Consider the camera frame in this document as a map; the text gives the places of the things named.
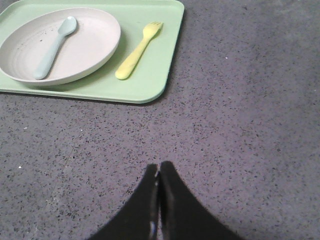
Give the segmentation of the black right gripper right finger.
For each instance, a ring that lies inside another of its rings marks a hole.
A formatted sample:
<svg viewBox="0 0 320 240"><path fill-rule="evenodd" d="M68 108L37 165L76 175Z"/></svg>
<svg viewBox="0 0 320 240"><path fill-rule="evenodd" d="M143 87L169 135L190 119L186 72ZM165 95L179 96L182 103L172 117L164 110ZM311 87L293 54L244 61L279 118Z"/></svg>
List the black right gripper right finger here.
<svg viewBox="0 0 320 240"><path fill-rule="evenodd" d="M164 240L241 240L190 192L174 165L160 165L160 212Z"/></svg>

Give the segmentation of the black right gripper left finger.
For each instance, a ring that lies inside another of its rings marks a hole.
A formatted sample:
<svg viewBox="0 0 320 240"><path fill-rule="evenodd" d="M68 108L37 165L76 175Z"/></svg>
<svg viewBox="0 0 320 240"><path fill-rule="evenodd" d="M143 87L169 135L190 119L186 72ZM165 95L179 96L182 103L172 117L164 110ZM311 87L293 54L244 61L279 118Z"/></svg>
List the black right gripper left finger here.
<svg viewBox="0 0 320 240"><path fill-rule="evenodd" d="M137 188L120 211L91 240L155 240L159 217L159 179L149 164Z"/></svg>

